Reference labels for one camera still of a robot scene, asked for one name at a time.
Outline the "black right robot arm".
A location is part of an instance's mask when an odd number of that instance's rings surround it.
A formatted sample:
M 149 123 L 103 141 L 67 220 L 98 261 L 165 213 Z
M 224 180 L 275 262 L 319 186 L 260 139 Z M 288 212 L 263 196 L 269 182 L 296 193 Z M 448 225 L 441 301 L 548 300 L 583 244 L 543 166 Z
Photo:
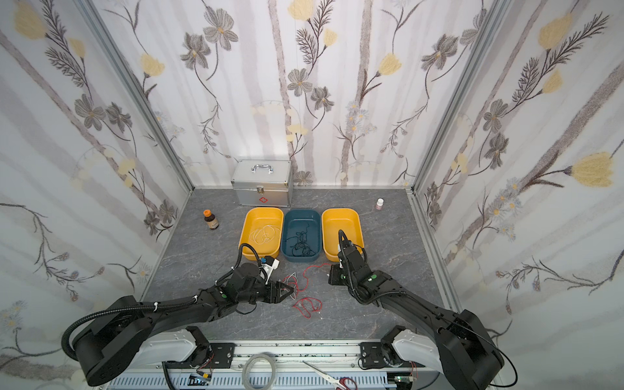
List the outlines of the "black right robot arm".
M 359 304 L 375 304 L 424 331 L 434 342 L 442 373 L 454 388 L 506 387 L 493 380 L 510 359 L 494 344 L 477 315 L 447 310 L 417 296 L 390 274 L 373 271 L 366 250 L 344 231 L 337 237 L 339 263 L 331 268 L 329 284 L 344 285 Z

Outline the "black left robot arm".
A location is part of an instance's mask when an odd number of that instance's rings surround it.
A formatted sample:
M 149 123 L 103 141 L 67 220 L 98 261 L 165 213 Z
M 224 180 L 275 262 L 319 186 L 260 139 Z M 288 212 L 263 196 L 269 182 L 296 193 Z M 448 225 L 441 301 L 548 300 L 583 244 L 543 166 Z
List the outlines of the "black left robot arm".
M 205 365 L 216 353 L 198 329 L 199 323 L 236 313 L 242 303 L 279 304 L 294 293 L 292 286 L 272 280 L 266 270 L 277 263 L 276 259 L 257 257 L 253 263 L 242 263 L 242 257 L 239 253 L 229 271 L 191 297 L 138 302 L 125 296 L 105 310 L 76 320 L 63 333 L 63 352 L 79 362 L 88 385 L 99 386 L 130 368 L 153 337 L 182 328 L 190 335 L 192 348 L 184 354 L 168 349 L 160 362 L 175 362 L 181 367 Z

